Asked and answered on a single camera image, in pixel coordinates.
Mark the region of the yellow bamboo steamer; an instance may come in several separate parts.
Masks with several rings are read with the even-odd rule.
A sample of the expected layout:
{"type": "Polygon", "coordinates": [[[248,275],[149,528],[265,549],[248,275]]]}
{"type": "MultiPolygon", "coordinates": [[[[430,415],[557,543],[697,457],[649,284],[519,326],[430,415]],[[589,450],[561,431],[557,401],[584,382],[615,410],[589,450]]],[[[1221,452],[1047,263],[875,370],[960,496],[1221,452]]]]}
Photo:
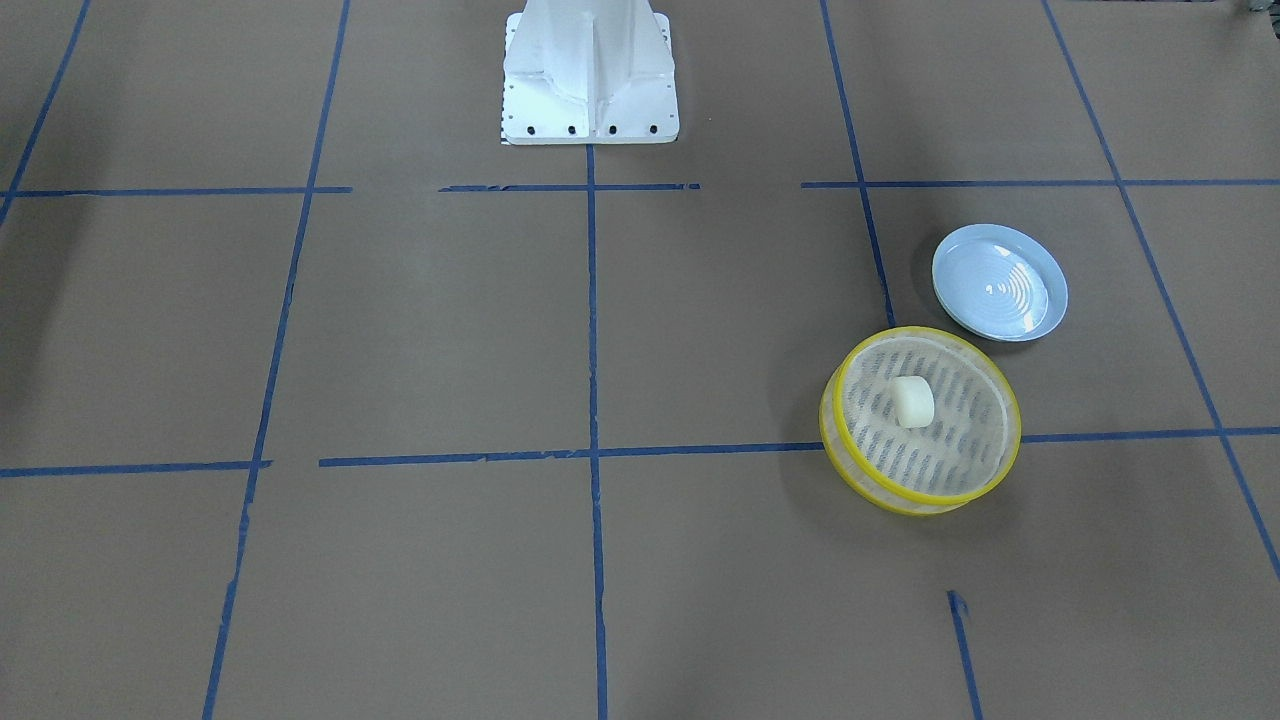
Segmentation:
{"type": "Polygon", "coordinates": [[[998,366],[968,341],[923,325],[882,331],[837,365],[818,421],[840,478],[879,509],[950,512],[995,489],[1021,445],[1021,413],[998,366]],[[893,383],[920,378],[933,402],[924,427],[899,420],[893,383]]]}

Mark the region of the brown paper table cover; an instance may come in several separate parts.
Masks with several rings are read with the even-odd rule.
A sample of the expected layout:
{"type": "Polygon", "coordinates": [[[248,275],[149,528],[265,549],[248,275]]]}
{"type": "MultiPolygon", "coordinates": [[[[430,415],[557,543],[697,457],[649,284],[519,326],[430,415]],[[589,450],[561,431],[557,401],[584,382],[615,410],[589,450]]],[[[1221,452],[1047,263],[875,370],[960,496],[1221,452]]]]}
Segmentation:
{"type": "Polygon", "coordinates": [[[1275,719],[1277,38],[660,1],[675,143],[499,140],[517,1],[3,4],[5,719],[1275,719]],[[1015,227],[1025,442],[822,451],[1015,227]]]}

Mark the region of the white steamed bun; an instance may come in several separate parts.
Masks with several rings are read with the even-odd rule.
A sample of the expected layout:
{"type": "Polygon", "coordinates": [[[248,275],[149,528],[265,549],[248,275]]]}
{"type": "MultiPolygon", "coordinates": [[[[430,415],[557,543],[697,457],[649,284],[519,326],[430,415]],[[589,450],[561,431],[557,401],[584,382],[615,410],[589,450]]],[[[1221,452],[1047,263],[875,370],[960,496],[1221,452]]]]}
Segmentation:
{"type": "Polygon", "coordinates": [[[927,378],[900,375],[890,382],[895,421],[905,429],[924,428],[933,423],[934,395],[927,378]]]}

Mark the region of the light blue plate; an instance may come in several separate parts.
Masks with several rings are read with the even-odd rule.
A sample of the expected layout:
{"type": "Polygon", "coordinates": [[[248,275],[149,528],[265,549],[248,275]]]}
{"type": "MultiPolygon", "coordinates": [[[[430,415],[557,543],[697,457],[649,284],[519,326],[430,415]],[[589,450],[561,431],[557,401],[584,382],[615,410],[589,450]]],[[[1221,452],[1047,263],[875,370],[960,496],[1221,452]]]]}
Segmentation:
{"type": "Polygon", "coordinates": [[[1068,279],[1053,255],[1019,229],[970,224],[946,234],[931,260],[941,307],[963,328],[998,342],[1030,342],[1068,314],[1068,279]]]}

